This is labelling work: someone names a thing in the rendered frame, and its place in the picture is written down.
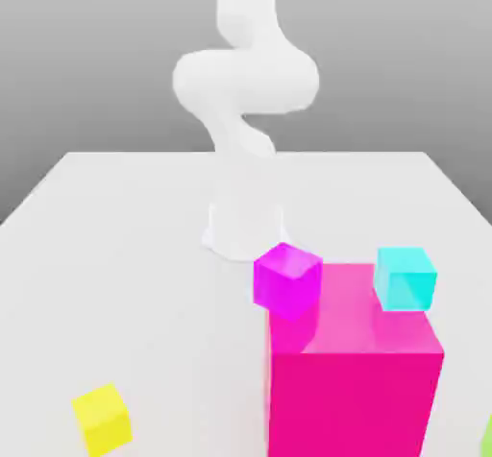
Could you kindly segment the small green cube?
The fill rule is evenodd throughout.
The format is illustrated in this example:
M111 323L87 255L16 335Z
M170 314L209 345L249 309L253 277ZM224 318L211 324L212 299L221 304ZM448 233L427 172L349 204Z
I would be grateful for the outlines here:
M480 442L480 457L492 457L492 415L488 420Z

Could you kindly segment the large pink box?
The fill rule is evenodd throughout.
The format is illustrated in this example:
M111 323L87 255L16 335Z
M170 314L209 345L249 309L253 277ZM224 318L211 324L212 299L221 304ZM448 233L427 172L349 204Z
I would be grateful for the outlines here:
M384 311L371 264L327 264L300 319L270 316L268 457L419 457L444 350L422 311Z

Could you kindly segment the small yellow cube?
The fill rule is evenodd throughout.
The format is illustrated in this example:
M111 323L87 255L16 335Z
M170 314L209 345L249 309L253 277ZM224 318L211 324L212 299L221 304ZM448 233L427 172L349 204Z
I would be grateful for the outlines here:
M72 401L88 457L102 457L133 439L130 414L113 383Z

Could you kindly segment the small cyan cube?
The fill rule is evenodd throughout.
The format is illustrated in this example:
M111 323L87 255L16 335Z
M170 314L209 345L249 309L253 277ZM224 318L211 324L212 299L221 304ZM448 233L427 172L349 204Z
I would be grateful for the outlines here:
M374 290L384 311L428 311L437 271L420 247L382 247L377 252Z

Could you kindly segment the small magenta cube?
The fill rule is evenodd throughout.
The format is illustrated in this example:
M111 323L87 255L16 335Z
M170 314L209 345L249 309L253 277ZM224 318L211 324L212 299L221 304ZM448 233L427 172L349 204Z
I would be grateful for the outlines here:
M323 259L285 242L254 262L254 303L295 321L319 299Z

